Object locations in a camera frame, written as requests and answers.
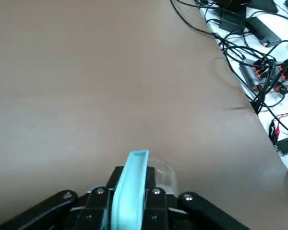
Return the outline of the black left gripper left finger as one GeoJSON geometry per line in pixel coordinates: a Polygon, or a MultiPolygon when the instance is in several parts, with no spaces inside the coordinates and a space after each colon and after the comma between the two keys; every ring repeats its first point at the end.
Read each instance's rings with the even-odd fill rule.
{"type": "Polygon", "coordinates": [[[123,167],[105,186],[78,196],[63,190],[0,224],[0,230],[108,230],[111,200],[123,167]]]}

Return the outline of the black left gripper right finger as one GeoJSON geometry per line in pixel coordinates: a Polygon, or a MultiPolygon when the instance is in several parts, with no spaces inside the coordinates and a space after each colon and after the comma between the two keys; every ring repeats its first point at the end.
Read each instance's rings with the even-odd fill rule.
{"type": "Polygon", "coordinates": [[[156,184],[156,170],[148,167],[143,230],[248,230],[249,228],[195,192],[178,197],[156,184]]]}

